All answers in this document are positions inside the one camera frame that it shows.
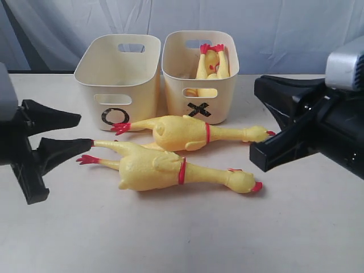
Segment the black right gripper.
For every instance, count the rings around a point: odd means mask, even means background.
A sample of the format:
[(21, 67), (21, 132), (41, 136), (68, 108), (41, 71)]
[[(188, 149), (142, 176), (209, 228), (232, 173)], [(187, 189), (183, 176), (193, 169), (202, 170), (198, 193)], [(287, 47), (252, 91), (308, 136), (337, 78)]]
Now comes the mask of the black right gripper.
[[(323, 78), (263, 75), (254, 82), (254, 95), (281, 129), (250, 145), (249, 159), (260, 170), (321, 153), (363, 178), (363, 92), (329, 89)], [(304, 127), (295, 125), (311, 111)]]

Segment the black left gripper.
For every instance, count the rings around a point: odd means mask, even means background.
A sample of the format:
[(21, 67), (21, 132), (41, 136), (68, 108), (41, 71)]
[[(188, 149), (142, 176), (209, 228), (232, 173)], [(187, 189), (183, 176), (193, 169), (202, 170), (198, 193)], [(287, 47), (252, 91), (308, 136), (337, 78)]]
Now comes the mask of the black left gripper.
[(44, 106), (34, 100), (23, 100), (9, 121), (1, 122), (1, 165), (9, 165), (28, 205), (45, 201), (49, 189), (42, 176), (63, 162), (89, 151), (94, 140), (42, 138), (32, 149), (28, 137), (47, 131), (76, 127), (80, 114)]

